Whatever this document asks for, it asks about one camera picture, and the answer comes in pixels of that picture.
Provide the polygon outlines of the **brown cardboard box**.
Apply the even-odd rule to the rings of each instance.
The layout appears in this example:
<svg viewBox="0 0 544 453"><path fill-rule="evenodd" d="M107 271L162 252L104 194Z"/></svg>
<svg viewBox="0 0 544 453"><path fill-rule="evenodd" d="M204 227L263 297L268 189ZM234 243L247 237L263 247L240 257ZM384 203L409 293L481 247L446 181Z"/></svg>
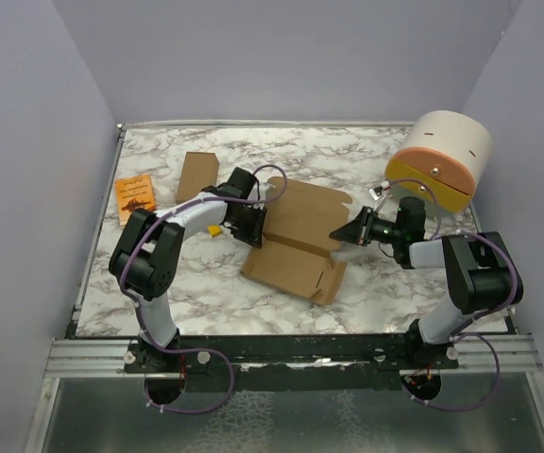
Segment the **brown cardboard box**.
<svg viewBox="0 0 544 453"><path fill-rule="evenodd" d="M333 257L340 243L330 234L348 222L352 197L280 176L269 178L268 184L269 195L282 195L267 205L263 244L250 250L241 275L316 305L330 305L347 267Z"/></svg>

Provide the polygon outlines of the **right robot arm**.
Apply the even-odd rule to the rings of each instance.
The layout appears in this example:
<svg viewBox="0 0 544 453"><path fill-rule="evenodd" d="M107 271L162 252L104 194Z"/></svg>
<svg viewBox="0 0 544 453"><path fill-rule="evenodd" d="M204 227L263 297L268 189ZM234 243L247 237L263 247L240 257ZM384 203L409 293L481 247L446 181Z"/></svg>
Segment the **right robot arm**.
<svg viewBox="0 0 544 453"><path fill-rule="evenodd" d="M448 295L405 334L403 357L416 369L433 363L473 322L523 297L523 282L498 232L426 240L425 220L424 202L407 196L400 200L394 222L363 207L353 220L330 233L342 243L389 244L394 261L404 269L445 271Z"/></svg>

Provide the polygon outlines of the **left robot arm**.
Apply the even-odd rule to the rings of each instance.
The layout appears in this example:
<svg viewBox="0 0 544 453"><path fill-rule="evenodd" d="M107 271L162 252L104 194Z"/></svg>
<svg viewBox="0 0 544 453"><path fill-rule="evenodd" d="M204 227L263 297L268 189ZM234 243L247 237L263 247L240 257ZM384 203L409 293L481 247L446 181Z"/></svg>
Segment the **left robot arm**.
<svg viewBox="0 0 544 453"><path fill-rule="evenodd" d="M267 209L251 192L255 174L235 168L229 179L202 189L193 198L163 212L133 211L112 252L109 272L133 303L140 339L148 344L145 360L154 370L172 370L178 361L173 342L179 330L167 292L176 276L183 243L208 227L222 226L251 247L263 245Z"/></svg>

